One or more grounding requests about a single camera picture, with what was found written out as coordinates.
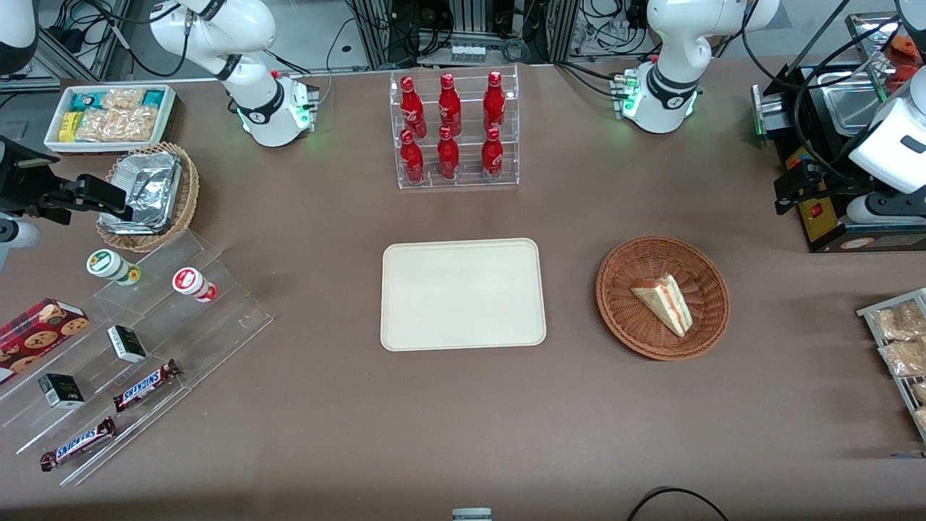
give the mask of red cookie box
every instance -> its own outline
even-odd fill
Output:
[[[89,324],[80,308],[44,299],[0,327],[0,384]]]

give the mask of red bottle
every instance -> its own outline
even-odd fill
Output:
[[[441,110],[441,124],[450,126],[454,136],[463,132],[463,112],[460,107],[460,94],[454,87],[454,75],[441,74],[441,97],[437,100]]]
[[[410,76],[402,78],[402,119],[406,122],[406,128],[415,133],[416,139],[424,139],[428,135],[428,124],[424,122],[424,104],[421,103],[421,96],[415,92],[415,82]]]
[[[485,143],[482,144],[482,179],[486,183],[494,183],[502,177],[502,154],[505,149],[498,141],[498,127],[493,126],[485,132]]]
[[[441,142],[437,144],[437,157],[441,161],[441,175],[444,179],[455,180],[460,166],[460,148],[454,140],[450,125],[441,127]]]
[[[505,122],[505,92],[502,91],[502,73],[489,72],[489,88],[482,99],[484,112],[482,126],[488,131],[493,126],[501,127]]]
[[[424,183],[424,156],[421,155],[421,148],[415,143],[414,134],[409,129],[402,129],[399,137],[402,139],[399,156],[402,157],[402,168],[406,172],[408,182]]]

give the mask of table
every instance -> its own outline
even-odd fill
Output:
[[[338,76],[318,131],[280,149],[241,131],[218,83],[176,83],[174,141],[202,177],[193,228],[279,318],[77,488],[0,438],[0,517],[439,520],[485,505],[505,521],[610,520],[677,485],[733,519],[921,518],[925,463],[887,456],[922,446],[854,311],[923,286],[923,255],[806,253],[753,137],[759,72],[711,65],[669,135],[614,121],[553,67],[520,73],[521,185],[467,193],[399,192],[386,74]],[[93,219],[43,222],[39,246],[10,254],[0,320],[100,287],[83,268],[102,244]],[[726,278],[730,328],[702,358],[644,359],[598,315],[599,262],[644,234],[691,242]],[[521,236],[540,248],[543,344],[382,348],[386,247]],[[707,518],[656,502],[639,519]]]

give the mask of brown wicker basket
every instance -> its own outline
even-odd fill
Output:
[[[181,185],[177,189],[177,202],[174,205],[171,219],[173,224],[170,229],[163,235],[115,235],[111,234],[99,224],[96,225],[96,232],[103,237],[108,245],[113,248],[128,249],[137,253],[147,253],[161,244],[167,242],[171,237],[176,235],[190,226],[193,220],[193,214],[196,212],[196,198],[199,196],[199,172],[196,171],[196,165],[190,160],[186,152],[172,143],[158,143],[155,146],[146,146],[129,152],[129,154],[154,154],[156,152],[170,152],[176,154],[183,160],[183,170],[181,172]],[[109,169],[106,176],[107,181],[112,181],[113,174],[116,172],[116,165]]]
[[[676,337],[632,292],[639,279],[671,273],[692,314],[692,327]],[[730,320],[730,295],[714,263],[679,239],[645,235],[611,250],[598,270],[598,310],[627,347],[656,360],[687,360],[720,340]]]

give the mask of white tray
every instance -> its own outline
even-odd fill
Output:
[[[535,346],[545,337],[532,240],[393,244],[382,254],[380,342],[388,350]]]
[[[147,141],[118,141],[106,143],[75,141],[65,143],[58,140],[58,131],[61,129],[61,121],[64,119],[64,114],[68,112],[71,99],[75,95],[106,91],[113,87],[164,91],[161,105],[157,109],[155,128]],[[161,139],[164,137],[164,132],[167,130],[168,121],[170,120],[170,111],[173,108],[175,97],[176,94],[174,90],[164,83],[98,84],[68,87],[61,93],[61,97],[58,99],[55,116],[52,118],[51,124],[48,125],[48,132],[45,133],[45,146],[47,146],[49,150],[59,154],[105,154],[112,152],[128,152],[136,148],[157,145],[161,142]]]

